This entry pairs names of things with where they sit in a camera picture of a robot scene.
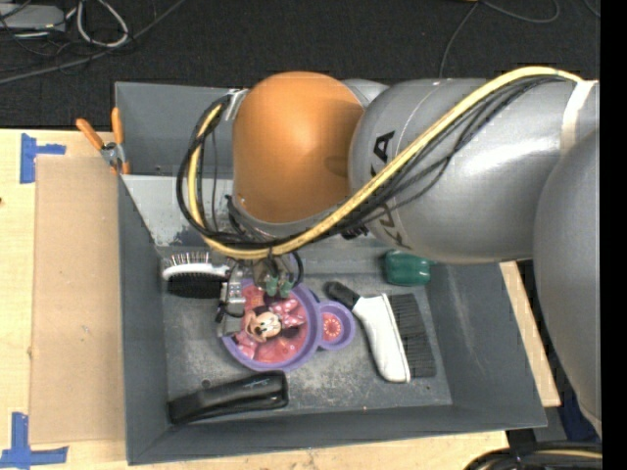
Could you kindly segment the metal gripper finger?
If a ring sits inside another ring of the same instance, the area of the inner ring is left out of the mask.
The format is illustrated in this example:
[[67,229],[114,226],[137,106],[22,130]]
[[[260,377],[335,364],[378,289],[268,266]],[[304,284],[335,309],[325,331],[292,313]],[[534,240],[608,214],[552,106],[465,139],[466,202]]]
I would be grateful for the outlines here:
[[226,283],[225,302],[227,307],[244,307],[246,298],[242,289],[243,270],[234,268]]
[[225,305],[217,308],[215,322],[217,324],[217,336],[219,338],[237,334],[241,330],[241,320],[244,316],[242,310],[229,310]]

